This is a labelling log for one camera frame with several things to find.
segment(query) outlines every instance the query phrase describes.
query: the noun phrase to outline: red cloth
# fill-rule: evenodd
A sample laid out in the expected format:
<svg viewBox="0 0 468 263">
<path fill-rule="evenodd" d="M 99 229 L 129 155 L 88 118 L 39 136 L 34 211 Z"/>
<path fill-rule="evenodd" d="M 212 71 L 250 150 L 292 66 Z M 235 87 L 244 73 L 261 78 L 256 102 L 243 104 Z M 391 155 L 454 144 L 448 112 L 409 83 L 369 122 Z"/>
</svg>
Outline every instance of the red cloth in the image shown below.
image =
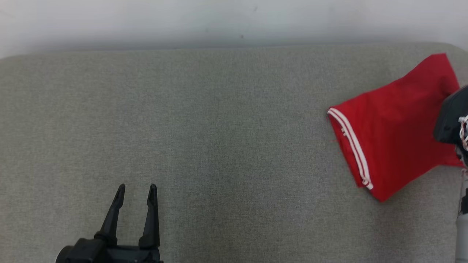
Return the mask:
<svg viewBox="0 0 468 263">
<path fill-rule="evenodd" d="M 330 108 L 356 184 L 383 202 L 437 165 L 461 166 L 454 146 L 432 136 L 443 100 L 458 89 L 447 56 L 436 54 L 403 78 Z"/>
</svg>

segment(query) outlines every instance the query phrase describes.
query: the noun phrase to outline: white stripe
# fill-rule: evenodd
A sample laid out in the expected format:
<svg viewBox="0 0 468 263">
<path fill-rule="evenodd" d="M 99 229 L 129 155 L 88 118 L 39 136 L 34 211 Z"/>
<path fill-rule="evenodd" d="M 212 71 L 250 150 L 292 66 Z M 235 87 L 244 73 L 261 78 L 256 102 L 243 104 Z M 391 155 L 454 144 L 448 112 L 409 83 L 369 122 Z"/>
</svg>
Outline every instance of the white stripe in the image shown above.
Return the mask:
<svg viewBox="0 0 468 263">
<path fill-rule="evenodd" d="M 374 188 L 373 184 L 371 183 L 371 177 L 369 175 L 369 167 L 367 165 L 366 156 L 362 152 L 361 145 L 359 144 L 358 138 L 352 129 L 352 126 L 346 116 L 341 113 L 339 110 L 335 108 L 330 108 L 328 114 L 333 116 L 341 125 L 341 127 L 345 130 L 347 134 L 348 140 L 351 145 L 351 150 L 353 151 L 354 157 L 356 158 L 356 163 L 358 164 L 359 174 L 362 178 L 362 183 L 371 190 Z"/>
</svg>

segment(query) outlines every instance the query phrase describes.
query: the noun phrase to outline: gray cushion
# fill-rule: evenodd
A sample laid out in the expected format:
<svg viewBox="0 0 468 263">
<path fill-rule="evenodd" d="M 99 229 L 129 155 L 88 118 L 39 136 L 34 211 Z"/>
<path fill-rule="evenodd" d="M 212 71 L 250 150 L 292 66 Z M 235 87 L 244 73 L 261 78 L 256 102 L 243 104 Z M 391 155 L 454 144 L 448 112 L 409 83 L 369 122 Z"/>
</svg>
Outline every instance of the gray cushion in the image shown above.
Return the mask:
<svg viewBox="0 0 468 263">
<path fill-rule="evenodd" d="M 166 262 L 454 259 L 459 168 L 384 203 L 356 188 L 329 106 L 447 52 L 375 44 L 60 53 L 0 61 L 0 262 L 92 238 L 121 183 L 119 244 L 158 186 Z"/>
</svg>

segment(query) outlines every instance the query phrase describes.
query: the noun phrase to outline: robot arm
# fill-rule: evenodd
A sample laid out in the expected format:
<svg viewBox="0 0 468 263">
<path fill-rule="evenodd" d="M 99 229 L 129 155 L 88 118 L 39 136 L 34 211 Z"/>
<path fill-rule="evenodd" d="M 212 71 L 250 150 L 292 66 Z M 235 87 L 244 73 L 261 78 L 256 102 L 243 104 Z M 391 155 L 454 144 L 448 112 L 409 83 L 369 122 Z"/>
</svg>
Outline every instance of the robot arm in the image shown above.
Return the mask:
<svg viewBox="0 0 468 263">
<path fill-rule="evenodd" d="M 121 184 L 110 205 L 101 230 L 94 239 L 80 238 L 74 246 L 64 247 L 56 263 L 161 263 L 158 247 L 158 192 L 151 184 L 148 193 L 148 213 L 145 229 L 138 246 L 118 246 L 116 229 L 119 209 L 124 203 L 125 185 Z"/>
<path fill-rule="evenodd" d="M 439 112 L 434 138 L 455 145 L 456 154 L 468 163 L 468 86 L 461 88 L 444 100 Z M 468 171 L 463 170 L 460 203 L 457 217 L 456 262 L 468 263 Z"/>
</svg>

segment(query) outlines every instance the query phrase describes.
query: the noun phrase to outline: white wall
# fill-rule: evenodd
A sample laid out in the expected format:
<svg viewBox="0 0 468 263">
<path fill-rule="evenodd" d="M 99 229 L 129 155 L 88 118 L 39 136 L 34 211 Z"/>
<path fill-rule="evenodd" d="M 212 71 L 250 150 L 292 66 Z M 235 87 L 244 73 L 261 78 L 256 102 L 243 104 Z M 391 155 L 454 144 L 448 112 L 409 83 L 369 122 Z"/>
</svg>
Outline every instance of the white wall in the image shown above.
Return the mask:
<svg viewBox="0 0 468 263">
<path fill-rule="evenodd" d="M 468 50 L 467 0 L 0 0 L 0 57 L 375 41 Z"/>
</svg>

